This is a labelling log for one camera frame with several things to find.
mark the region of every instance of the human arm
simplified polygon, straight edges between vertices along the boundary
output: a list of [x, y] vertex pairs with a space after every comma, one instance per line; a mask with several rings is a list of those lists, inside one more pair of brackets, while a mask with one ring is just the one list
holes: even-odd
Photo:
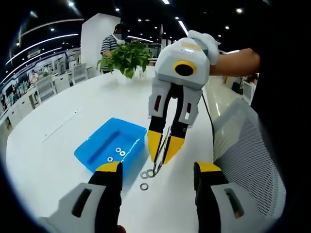
[[112, 56], [110, 41], [107, 38], [105, 40], [103, 40], [102, 48], [101, 48], [101, 54], [103, 56], [106, 56], [106, 57], [111, 57]]
[[220, 55], [215, 66], [210, 66], [210, 75], [247, 76], [257, 73], [260, 56], [252, 49]]

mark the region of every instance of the floor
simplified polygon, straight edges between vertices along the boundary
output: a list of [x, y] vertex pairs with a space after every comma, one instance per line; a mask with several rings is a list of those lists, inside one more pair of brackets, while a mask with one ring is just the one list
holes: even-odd
[[[223, 84], [221, 76], [210, 76], [205, 89], [213, 121], [224, 112], [235, 98], [242, 98], [241, 95], [238, 95]], [[8, 127], [5, 123], [0, 125], [0, 156], [2, 161], [5, 161], [6, 141], [11, 131], [11, 126]]]

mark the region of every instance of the white tabletop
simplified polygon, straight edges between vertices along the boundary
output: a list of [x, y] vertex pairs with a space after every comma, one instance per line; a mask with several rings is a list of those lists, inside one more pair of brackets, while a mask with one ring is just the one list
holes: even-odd
[[[154, 76], [152, 69], [148, 67], [148, 76]], [[7, 141], [7, 169], [31, 214], [51, 215], [60, 198], [77, 184], [88, 182], [92, 174], [73, 152], [111, 117], [149, 127], [150, 93], [150, 79], [121, 85], [108, 73], [54, 96], [14, 128]], [[176, 103], [170, 102], [167, 126], [175, 115]], [[203, 100], [199, 111], [178, 154], [155, 178], [142, 180], [138, 176], [123, 198], [119, 224], [127, 232], [197, 233], [193, 163], [213, 161], [211, 124]], [[142, 170], [152, 166], [148, 158]], [[147, 191], [139, 188], [143, 182], [149, 185]]]

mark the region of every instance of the face mask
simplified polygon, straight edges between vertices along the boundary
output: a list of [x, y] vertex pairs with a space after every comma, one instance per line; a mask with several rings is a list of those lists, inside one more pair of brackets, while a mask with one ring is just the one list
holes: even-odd
[[124, 40], [121, 40], [121, 39], [118, 39], [117, 35], [120, 35], [120, 37], [121, 37], [122, 34], [112, 34], [112, 36], [115, 38], [117, 44], [118, 44], [118, 45], [124, 45], [124, 44], [125, 44], [125, 41], [124, 41]]

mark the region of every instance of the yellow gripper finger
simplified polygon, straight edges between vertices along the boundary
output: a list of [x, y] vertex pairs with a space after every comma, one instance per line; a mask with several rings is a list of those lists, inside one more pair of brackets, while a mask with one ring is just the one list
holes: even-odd
[[162, 134], [156, 131], [148, 130], [147, 137], [151, 161], [154, 163], [160, 148]]

